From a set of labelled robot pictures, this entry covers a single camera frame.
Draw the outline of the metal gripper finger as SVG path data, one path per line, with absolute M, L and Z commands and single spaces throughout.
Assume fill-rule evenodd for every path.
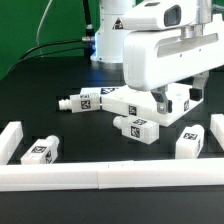
M 162 86 L 151 91 L 154 100 L 157 103 L 157 112 L 167 114 L 172 112 L 172 101 L 166 96 L 168 86 Z
M 189 90 L 191 100 L 200 101 L 204 97 L 204 89 L 207 84 L 208 78 L 208 71 L 194 76 L 192 88 Z

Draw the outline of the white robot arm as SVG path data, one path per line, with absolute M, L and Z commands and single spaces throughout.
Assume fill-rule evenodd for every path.
M 122 69 L 132 89 L 149 91 L 157 111 L 172 111 L 167 85 L 194 79 L 203 97 L 209 71 L 224 65 L 224 7 L 212 0 L 100 0 L 93 64 Z

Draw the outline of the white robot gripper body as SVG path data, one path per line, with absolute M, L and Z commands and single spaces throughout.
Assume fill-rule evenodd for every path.
M 124 80 L 149 91 L 224 65 L 224 23 L 182 40 L 179 30 L 132 32 L 124 41 Z

